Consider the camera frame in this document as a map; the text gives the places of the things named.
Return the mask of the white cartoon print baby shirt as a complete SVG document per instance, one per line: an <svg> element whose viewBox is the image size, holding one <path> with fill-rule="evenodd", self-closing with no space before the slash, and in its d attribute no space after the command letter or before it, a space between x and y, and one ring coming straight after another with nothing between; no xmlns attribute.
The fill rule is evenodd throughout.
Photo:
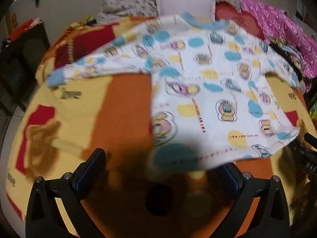
<svg viewBox="0 0 317 238"><path fill-rule="evenodd" d="M184 13L137 25L52 71L46 83L55 88L102 75L150 75L152 165L188 171L269 157L299 135L267 73L299 86L292 67L263 40L233 21L200 22Z"/></svg>

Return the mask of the dark cartoon print garment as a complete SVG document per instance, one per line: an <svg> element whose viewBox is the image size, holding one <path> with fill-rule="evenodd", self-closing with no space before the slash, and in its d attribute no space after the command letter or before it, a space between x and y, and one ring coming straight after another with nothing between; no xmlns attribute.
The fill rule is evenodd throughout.
<svg viewBox="0 0 317 238"><path fill-rule="evenodd" d="M288 64L293 68L299 80L301 92L305 93L307 91L307 88L304 82L304 70L306 69L307 63L304 60L304 57L302 56L300 51L298 51L296 46L293 46L291 43L287 42L282 38L268 36L268 39L270 40L270 47L275 52L277 52L281 57L283 57L288 62Z"/></svg>

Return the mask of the yellow red orange rose blanket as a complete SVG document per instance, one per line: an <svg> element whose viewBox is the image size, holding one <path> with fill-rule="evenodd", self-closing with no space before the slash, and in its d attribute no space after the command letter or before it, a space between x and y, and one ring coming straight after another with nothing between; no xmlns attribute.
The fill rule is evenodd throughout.
<svg viewBox="0 0 317 238"><path fill-rule="evenodd" d="M73 62L124 33L115 34L105 26L66 36L66 41L85 38L84 47L88 49ZM47 60L36 71L39 88L18 127L8 161L7 197L24 224L37 177L50 180L73 173L101 148L106 153L105 169L81 204L104 237L198 237L198 231L211 220L210 213L198 211L202 206L198 173L229 163L257 178L276 175L281 179L290 235L293 233L307 177L296 175L288 145L269 157L231 161L210 170L156 169L152 165L150 75L102 75L50 88L48 75L73 63L58 64L58 48L55 45L49 50ZM292 88L273 73L265 77L280 108L292 125L300 128L299 134L314 131L298 97L300 85ZM78 237L61 199L55 200L68 231Z"/></svg>

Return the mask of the pink patterned quilt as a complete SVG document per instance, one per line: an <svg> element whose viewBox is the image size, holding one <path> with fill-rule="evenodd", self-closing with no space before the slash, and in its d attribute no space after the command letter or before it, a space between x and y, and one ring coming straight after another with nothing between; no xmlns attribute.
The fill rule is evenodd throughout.
<svg viewBox="0 0 317 238"><path fill-rule="evenodd" d="M284 11L258 0L240 0L240 4L243 11L249 12L257 20L266 41L270 37L282 38L298 49L305 61L303 77L306 90L309 91L316 78L316 42Z"/></svg>

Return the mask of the red heart shaped cushion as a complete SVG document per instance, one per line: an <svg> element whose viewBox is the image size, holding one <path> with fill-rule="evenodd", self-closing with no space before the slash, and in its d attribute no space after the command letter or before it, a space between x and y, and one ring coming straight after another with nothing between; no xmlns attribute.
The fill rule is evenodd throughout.
<svg viewBox="0 0 317 238"><path fill-rule="evenodd" d="M262 28L258 25L256 18L249 12L238 12L235 7L227 2L216 3L215 18L217 20L232 20L240 27L243 27L248 33L265 40Z"/></svg>

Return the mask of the dark bedside cabinet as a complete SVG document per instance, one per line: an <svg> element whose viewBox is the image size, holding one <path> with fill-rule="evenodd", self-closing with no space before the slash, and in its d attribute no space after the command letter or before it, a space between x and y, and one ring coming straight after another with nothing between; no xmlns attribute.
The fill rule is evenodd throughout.
<svg viewBox="0 0 317 238"><path fill-rule="evenodd" d="M1 86L15 104L35 84L35 73L50 48L45 25L39 22L1 51Z"/></svg>

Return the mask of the white square pillow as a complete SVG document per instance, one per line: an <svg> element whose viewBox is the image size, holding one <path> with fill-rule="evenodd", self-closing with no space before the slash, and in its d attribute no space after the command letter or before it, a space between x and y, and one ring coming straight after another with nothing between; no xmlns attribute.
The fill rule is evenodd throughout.
<svg viewBox="0 0 317 238"><path fill-rule="evenodd" d="M155 0L159 16L190 13L194 17L215 21L215 0Z"/></svg>

